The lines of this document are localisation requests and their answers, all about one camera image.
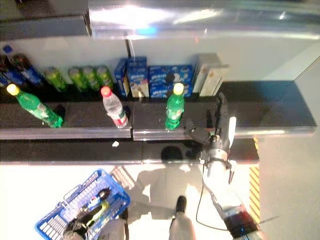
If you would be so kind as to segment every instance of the yellow bottle cap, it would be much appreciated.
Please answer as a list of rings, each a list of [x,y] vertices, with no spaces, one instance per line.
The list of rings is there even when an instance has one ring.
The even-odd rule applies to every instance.
[[[182,83],[176,83],[173,87],[173,93],[175,95],[181,95],[184,92],[184,85]]]
[[[14,84],[10,84],[6,87],[6,90],[8,91],[8,93],[10,93],[12,96],[18,95],[18,93],[20,92],[19,87],[17,87]]]

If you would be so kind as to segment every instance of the shoe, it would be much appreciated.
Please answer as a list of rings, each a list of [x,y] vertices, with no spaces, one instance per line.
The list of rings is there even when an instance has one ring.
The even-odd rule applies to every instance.
[[[185,196],[179,196],[178,200],[176,201],[175,213],[178,212],[185,212],[187,206],[187,199]]]

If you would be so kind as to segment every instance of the cable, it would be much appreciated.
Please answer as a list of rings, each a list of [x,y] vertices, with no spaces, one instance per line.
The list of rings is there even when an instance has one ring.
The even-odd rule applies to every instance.
[[[204,175],[204,172],[205,172],[205,165],[203,165],[203,168],[202,168],[202,176]],[[202,199],[202,194],[204,193],[204,185],[201,181],[201,194],[200,194],[200,199],[199,199],[199,203],[198,203],[198,207],[196,209],[196,214],[195,214],[195,220],[198,224],[201,224],[207,228],[210,228],[210,229],[215,229],[215,230],[220,230],[220,231],[228,231],[228,229],[223,229],[223,228],[218,228],[218,227],[214,227],[214,226],[209,226],[209,225],[206,225],[200,221],[198,221],[198,211],[199,211],[199,206],[200,206],[200,202],[201,202],[201,199]]]

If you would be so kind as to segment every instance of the soda bottle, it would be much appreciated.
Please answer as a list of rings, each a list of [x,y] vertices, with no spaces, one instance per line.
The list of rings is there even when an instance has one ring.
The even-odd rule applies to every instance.
[[[44,70],[44,75],[47,81],[51,83],[58,92],[67,91],[68,85],[56,68],[48,67]]]
[[[86,66],[82,69],[83,78],[94,91],[99,91],[100,83],[98,82],[96,70],[92,66]]]
[[[20,106],[31,113],[36,118],[47,123],[51,128],[59,128],[63,123],[63,119],[54,113],[50,108],[40,102],[36,96],[21,91],[19,87],[14,84],[10,84],[6,87],[6,90],[15,96]]]
[[[82,75],[82,72],[77,67],[72,67],[69,70],[69,76],[75,85],[75,87],[79,90],[79,92],[83,93],[88,90],[88,85]]]
[[[110,87],[104,86],[101,88],[103,96],[103,105],[107,114],[112,118],[118,129],[122,129],[128,124],[128,118],[122,107],[119,98],[113,94]]]
[[[176,83],[173,87],[173,94],[166,103],[165,128],[173,130],[180,124],[181,114],[184,112],[185,100],[183,96],[184,85]]]
[[[99,66],[96,69],[96,76],[101,86],[108,86],[111,89],[114,87],[114,81],[111,74],[106,66]]]

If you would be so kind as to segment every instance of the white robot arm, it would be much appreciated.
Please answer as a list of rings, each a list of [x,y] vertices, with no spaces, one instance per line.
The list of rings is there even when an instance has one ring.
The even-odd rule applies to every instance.
[[[191,120],[186,123],[187,133],[203,144],[200,162],[205,165],[202,183],[211,195],[213,205],[235,240],[266,240],[259,225],[247,212],[244,204],[231,190],[236,162],[229,160],[236,118],[229,118],[228,103],[223,93],[218,95],[215,132],[211,135],[203,128],[196,127]]]

